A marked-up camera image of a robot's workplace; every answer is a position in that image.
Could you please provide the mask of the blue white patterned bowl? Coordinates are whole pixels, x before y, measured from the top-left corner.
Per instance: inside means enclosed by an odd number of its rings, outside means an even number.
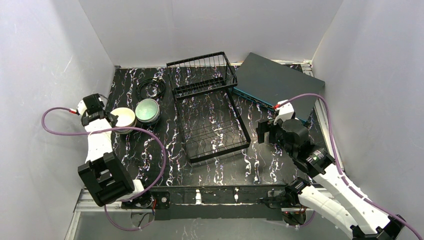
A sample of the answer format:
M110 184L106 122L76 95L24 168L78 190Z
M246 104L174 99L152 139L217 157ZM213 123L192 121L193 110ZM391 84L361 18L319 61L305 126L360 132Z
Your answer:
M134 126L116 126L113 128L113 132L120 135L127 135L133 131Z

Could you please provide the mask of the black wire dish rack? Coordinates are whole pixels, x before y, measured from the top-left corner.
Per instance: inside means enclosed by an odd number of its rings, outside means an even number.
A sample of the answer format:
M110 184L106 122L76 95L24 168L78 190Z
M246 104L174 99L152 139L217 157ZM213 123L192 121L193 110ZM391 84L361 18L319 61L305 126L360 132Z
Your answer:
M168 62L166 69L191 164L250 146L250 134L232 95L238 79L223 51Z

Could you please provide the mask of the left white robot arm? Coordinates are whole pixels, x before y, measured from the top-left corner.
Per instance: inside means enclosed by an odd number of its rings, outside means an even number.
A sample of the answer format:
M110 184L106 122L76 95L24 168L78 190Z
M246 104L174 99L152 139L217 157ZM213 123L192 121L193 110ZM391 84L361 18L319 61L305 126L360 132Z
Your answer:
M113 151L112 132L108 129L118 126L119 117L105 110L100 94L84 97L77 105L77 113L88 133L87 157L77 170L94 202L103 207L143 192L142 182L131 178Z

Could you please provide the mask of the beige ceramic bowl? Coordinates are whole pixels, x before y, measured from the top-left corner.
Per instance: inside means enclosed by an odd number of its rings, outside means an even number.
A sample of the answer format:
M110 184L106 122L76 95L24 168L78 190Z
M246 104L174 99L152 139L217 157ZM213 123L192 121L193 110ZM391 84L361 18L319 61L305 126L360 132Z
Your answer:
M113 109L110 113L117 117L117 123L115 125L116 128L136 126L136 114L132 109L127 107L118 107Z

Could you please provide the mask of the green lined ceramic bowl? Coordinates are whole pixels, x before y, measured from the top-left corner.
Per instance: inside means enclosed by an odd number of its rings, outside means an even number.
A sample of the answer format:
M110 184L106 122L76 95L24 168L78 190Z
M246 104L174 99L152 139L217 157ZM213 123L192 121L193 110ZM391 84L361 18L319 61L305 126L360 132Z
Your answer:
M135 116L142 124L153 124L160 118L160 115L160 105L152 98L143 99L136 105Z

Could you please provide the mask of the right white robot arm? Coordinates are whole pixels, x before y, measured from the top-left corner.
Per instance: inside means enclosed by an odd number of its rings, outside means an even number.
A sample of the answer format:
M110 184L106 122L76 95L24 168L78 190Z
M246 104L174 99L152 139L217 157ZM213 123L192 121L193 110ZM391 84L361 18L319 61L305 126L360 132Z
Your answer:
M395 240L405 227L400 215L391 216L365 201L364 194L339 174L328 151L311 142L309 129L298 119L258 123L258 143L269 141L284 149L299 170L323 186L335 200L319 192L308 180L296 178L279 197L303 205L332 222L352 240Z

